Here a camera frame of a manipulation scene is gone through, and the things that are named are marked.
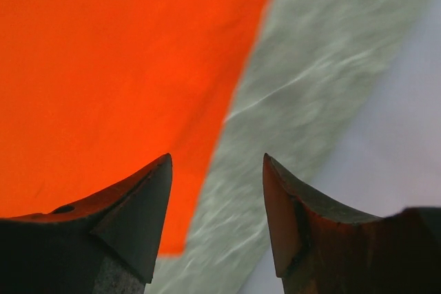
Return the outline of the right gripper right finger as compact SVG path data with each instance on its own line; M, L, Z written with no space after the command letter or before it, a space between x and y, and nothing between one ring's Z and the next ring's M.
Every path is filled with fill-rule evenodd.
M269 155L263 191L284 292L440 292L439 208L373 216L304 183Z

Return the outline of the orange t-shirt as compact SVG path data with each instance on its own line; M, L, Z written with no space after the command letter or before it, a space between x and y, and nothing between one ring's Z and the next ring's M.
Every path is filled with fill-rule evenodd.
M1 215L50 212L169 153L160 253L182 253L267 2L1 0Z

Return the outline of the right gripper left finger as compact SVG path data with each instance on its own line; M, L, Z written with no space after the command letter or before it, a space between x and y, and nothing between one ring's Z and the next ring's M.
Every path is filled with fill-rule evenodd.
M1 219L2 293L143 293L172 187L165 154L50 213Z

